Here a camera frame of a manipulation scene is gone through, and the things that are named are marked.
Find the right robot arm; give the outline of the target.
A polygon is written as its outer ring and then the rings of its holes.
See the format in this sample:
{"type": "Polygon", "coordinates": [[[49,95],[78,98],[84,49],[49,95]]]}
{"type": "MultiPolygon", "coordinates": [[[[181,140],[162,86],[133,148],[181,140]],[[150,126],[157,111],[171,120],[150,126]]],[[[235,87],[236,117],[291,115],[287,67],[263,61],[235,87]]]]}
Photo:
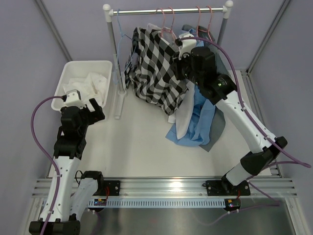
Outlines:
{"type": "Polygon", "coordinates": [[[245,139],[249,152],[212,189],[237,195],[247,187],[247,179],[258,175],[287,146],[285,137],[276,137],[252,114],[243,102],[239,87],[228,74],[217,70],[215,53],[208,47],[181,48],[172,69],[178,79],[188,79],[200,93],[226,115],[245,139]]]}

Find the blue wire hanger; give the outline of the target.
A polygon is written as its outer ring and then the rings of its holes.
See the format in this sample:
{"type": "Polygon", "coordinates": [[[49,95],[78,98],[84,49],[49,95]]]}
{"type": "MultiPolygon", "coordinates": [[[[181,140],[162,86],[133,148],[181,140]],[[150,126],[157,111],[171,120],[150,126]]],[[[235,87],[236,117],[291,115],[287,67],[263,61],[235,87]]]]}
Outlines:
{"type": "Polygon", "coordinates": [[[124,89],[126,89],[124,72],[125,66],[128,64],[128,59],[132,50],[131,48],[133,43],[132,37],[134,25],[132,24],[132,21],[128,21],[128,17],[126,19],[123,19],[123,16],[120,14],[120,9],[118,9],[117,11],[116,18],[118,23],[118,29],[120,32],[120,39],[117,46],[117,57],[120,65],[122,86],[124,89]]]}

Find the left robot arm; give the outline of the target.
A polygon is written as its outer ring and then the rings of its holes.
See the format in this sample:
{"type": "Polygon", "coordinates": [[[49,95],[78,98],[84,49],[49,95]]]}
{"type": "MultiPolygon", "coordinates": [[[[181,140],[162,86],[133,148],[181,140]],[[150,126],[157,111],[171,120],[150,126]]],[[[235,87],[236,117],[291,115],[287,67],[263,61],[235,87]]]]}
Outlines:
{"type": "Polygon", "coordinates": [[[45,207],[37,221],[29,225],[32,235],[77,235],[80,220],[93,195],[105,190],[103,174],[100,171],[86,171],[82,174],[79,187],[72,192],[73,180],[86,146],[86,133],[90,125],[104,120],[102,108],[94,98],[90,99],[93,111],[85,104],[71,104],[69,95],[61,97],[66,106],[61,108],[61,126],[54,154],[49,156],[54,167],[45,207]]]}

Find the black white checkered shirt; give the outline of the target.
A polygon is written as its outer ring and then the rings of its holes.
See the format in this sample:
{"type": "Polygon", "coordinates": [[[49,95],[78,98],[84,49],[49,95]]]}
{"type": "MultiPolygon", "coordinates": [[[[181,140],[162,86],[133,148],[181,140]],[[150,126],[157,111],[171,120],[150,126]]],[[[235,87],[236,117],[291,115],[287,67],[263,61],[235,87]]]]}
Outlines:
{"type": "Polygon", "coordinates": [[[188,91],[187,82],[177,79],[171,68],[178,50],[161,37],[160,31],[141,27],[134,29],[132,43],[124,71],[126,87],[132,87],[138,98],[172,115],[188,91]]]}

